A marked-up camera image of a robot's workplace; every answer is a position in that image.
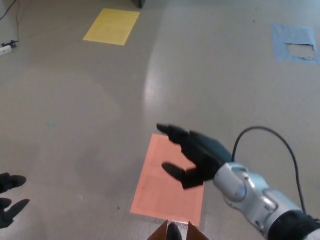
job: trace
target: blue square on floor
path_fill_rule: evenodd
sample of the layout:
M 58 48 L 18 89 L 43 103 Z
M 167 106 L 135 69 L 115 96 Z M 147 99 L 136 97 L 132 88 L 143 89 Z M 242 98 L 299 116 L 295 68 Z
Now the blue square on floor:
M 279 61 L 320 64 L 314 31 L 310 27 L 272 24 L 272 40 L 274 56 Z M 314 57 L 293 55 L 289 45 L 307 45 L 314 51 Z

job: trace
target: concrete floor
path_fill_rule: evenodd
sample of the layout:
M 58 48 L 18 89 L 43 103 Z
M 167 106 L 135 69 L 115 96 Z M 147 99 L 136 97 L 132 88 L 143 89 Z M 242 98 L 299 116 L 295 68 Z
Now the concrete floor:
M 102 8 L 136 10 L 130 0 L 21 7 L 21 42 L 0 57 L 0 172 L 27 183 L 1 197 L 30 203 L 2 240 L 146 239 L 162 220 L 130 207 L 156 122 L 230 150 L 243 128 L 274 128 L 296 153 L 308 212 L 320 217 L 320 67 L 276 61 L 270 26 L 313 27 L 319 48 L 319 1 L 147 0 L 125 46 L 82 38 Z M 0 42 L 15 36 L 14 9 Z M 236 159 L 299 202 L 279 140 L 249 133 Z M 199 228 L 214 240 L 262 239 L 210 182 Z

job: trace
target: electrical cord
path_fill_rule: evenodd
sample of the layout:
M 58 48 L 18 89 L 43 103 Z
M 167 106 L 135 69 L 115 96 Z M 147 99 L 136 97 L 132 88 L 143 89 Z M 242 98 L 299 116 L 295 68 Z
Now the electrical cord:
M 235 143 L 234 143 L 234 146 L 233 146 L 233 150 L 232 150 L 232 156 L 231 156 L 231 162 L 234 162 L 235 161 L 235 155 L 236 155 L 236 151 L 237 151 L 237 146 L 238 146 L 238 143 L 241 139 L 241 137 L 251 131 L 251 130 L 264 130 L 266 132 L 269 132 L 269 133 L 272 133 L 273 135 L 277 136 L 283 143 L 284 145 L 286 146 L 286 148 L 289 150 L 290 154 L 291 154 L 291 157 L 292 157 L 292 161 L 293 161 L 293 165 L 294 165 L 294 171 L 295 171 L 295 181 L 296 181 L 296 187 L 298 189 L 298 193 L 299 193 L 299 198 L 300 198 L 300 204 L 301 204 L 301 208 L 302 208 L 302 211 L 306 214 L 306 207 L 305 207 L 305 201 L 304 201 L 304 196 L 302 194 L 302 191 L 301 191 L 301 186 L 300 186 L 300 179 L 299 179 L 299 169 L 298 169 L 298 164 L 297 164 L 297 160 L 296 160 L 296 156 L 294 154 L 294 152 L 292 151 L 290 145 L 287 143 L 287 141 L 279 134 L 277 133 L 276 131 L 272 130 L 271 128 L 268 128 L 266 126 L 250 126 L 246 129 L 244 129 L 239 135 L 238 137 L 236 138 L 235 140 Z
M 17 35 L 17 41 L 14 41 L 15 43 L 20 42 L 20 35 L 19 35 L 19 20 L 18 20 L 18 15 L 19 15 L 19 10 L 20 10 L 20 0 L 13 0 L 13 2 L 10 4 L 10 6 L 7 8 L 7 10 L 5 11 L 4 15 L 2 17 L 0 17 L 0 20 L 2 20 L 7 13 L 10 11 L 10 9 L 12 8 L 12 6 L 17 2 L 18 7 L 16 10 L 16 14 L 15 14 L 15 22 L 16 22 L 16 35 Z
M 12 8 L 12 6 L 16 3 L 17 0 L 13 0 L 13 2 L 10 4 L 10 6 L 7 8 L 7 10 L 5 11 L 4 15 L 2 17 L 0 17 L 0 20 L 2 20 L 7 13 L 9 12 L 9 10 Z
M 18 20 L 18 15 L 19 15 L 19 10 L 20 10 L 20 0 L 17 0 L 18 8 L 16 10 L 15 14 L 15 22 L 16 22 L 16 36 L 17 36 L 17 42 L 20 42 L 20 35 L 19 35 L 19 20 Z

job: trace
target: orange square on floor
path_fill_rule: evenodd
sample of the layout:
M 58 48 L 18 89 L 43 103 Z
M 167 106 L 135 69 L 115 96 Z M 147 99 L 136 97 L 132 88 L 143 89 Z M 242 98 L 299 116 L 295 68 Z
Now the orange square on floor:
M 204 185 L 184 190 L 162 168 L 163 162 L 183 169 L 195 166 L 181 153 L 179 145 L 170 142 L 167 136 L 153 134 L 130 212 L 180 223 L 190 221 L 199 226 Z

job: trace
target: yellow square on floor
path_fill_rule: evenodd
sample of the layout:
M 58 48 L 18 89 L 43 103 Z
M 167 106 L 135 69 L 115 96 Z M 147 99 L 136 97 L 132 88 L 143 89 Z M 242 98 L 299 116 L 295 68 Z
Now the yellow square on floor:
M 83 40 L 123 46 L 139 14 L 137 11 L 104 8 Z

